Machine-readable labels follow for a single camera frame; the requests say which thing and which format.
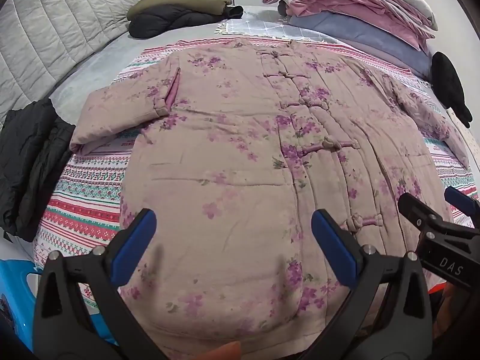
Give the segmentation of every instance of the blue plastic stool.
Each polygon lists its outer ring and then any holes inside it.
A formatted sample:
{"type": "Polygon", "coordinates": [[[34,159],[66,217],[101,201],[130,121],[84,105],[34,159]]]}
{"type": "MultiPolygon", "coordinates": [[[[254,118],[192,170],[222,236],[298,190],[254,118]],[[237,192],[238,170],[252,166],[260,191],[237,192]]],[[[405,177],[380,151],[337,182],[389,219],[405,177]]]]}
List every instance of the blue plastic stool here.
{"type": "MultiPolygon", "coordinates": [[[[41,275],[42,270],[31,261],[22,259],[0,259],[0,298],[5,296],[9,312],[14,321],[16,335],[33,350],[33,316],[35,296],[27,283],[29,274],[41,275]]],[[[112,344],[115,343],[100,314],[90,316],[98,335],[112,344]]]]}

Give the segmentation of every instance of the folded pink blanket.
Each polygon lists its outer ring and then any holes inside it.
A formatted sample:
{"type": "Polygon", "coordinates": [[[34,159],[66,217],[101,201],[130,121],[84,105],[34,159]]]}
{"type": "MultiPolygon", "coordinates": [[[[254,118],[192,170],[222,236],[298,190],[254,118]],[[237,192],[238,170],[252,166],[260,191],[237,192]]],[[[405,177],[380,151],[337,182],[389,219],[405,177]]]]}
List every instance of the folded pink blanket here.
{"type": "Polygon", "coordinates": [[[426,53],[426,40],[434,38],[428,31],[395,14],[382,0],[292,0],[287,14],[308,16],[325,10],[356,17],[426,53]]]}

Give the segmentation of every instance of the gray mattress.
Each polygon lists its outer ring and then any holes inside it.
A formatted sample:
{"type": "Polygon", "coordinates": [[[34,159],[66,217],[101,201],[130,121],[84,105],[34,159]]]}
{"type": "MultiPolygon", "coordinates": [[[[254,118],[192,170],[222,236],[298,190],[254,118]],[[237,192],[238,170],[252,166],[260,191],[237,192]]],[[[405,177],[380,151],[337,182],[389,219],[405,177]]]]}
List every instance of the gray mattress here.
{"type": "Polygon", "coordinates": [[[110,85],[117,74],[143,50],[174,44],[179,40],[192,41],[228,36],[216,35],[216,29],[217,24],[180,28],[146,40],[134,39],[129,33],[124,33],[78,65],[50,95],[52,103],[62,119],[76,124],[89,93],[110,85]]]}

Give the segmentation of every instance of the orange object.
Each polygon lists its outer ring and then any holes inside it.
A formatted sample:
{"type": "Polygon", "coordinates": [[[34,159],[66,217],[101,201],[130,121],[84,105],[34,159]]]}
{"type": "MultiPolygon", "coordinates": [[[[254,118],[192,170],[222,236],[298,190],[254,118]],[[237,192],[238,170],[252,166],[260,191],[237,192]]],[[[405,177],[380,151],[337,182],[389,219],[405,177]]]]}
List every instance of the orange object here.
{"type": "Polygon", "coordinates": [[[242,357],[242,348],[240,342],[235,341],[210,352],[201,354],[194,360],[240,360],[242,357]]]}
{"type": "Polygon", "coordinates": [[[435,287],[433,287],[430,291],[428,291],[429,294],[433,294],[437,291],[441,291],[441,290],[444,290],[445,289],[445,285],[446,283],[440,283],[440,284],[437,284],[435,287]]]}

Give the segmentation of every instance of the blue gripper pad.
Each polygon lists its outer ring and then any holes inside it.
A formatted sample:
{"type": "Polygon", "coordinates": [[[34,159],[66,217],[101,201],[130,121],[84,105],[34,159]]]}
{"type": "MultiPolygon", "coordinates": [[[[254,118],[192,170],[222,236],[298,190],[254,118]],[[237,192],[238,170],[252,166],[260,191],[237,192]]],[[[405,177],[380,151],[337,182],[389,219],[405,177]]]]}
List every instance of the blue gripper pad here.
{"type": "Polygon", "coordinates": [[[156,229],[155,213],[152,210],[143,209],[127,229],[121,230],[130,234],[111,263],[110,282],[114,286],[120,287],[128,283],[156,229]]]}
{"type": "Polygon", "coordinates": [[[326,210],[313,213],[311,230],[340,284],[354,288],[363,268],[357,240],[342,230],[326,210]]]}
{"type": "Polygon", "coordinates": [[[453,207],[457,207],[466,216],[473,217],[477,214],[478,204],[475,199],[464,195],[459,190],[448,187],[443,193],[445,200],[449,202],[453,207]]]}

